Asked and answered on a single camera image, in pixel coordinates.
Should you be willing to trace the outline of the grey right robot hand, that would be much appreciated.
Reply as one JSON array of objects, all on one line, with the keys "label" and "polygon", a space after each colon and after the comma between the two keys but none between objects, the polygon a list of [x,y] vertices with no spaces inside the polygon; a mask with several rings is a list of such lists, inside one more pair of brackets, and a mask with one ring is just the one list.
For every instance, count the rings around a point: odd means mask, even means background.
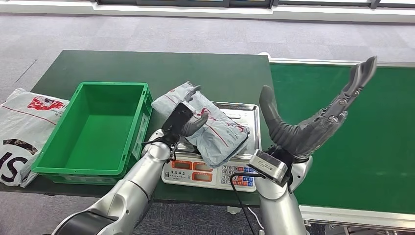
[{"label": "grey right robot hand", "polygon": [[352,66],[349,82],[331,103],[297,125],[288,124],[281,118],[274,90],[264,85],[259,96],[259,105],[273,143],[296,159],[307,159],[342,126],[349,107],[373,78],[376,68],[377,56]]}]

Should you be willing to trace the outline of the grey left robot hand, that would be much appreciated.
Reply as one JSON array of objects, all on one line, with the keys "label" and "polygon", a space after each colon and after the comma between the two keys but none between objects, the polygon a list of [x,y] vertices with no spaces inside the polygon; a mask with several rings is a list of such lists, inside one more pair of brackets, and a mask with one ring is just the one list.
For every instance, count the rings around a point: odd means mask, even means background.
[{"label": "grey left robot hand", "polygon": [[194,117],[195,111],[193,111],[188,104],[188,102],[193,99],[192,96],[196,94],[200,88],[200,85],[192,87],[190,92],[184,97],[184,100],[176,105],[175,109],[161,128],[163,131],[161,142],[168,145],[176,144],[181,137],[192,136],[206,124],[208,113],[203,113],[200,117]]}]

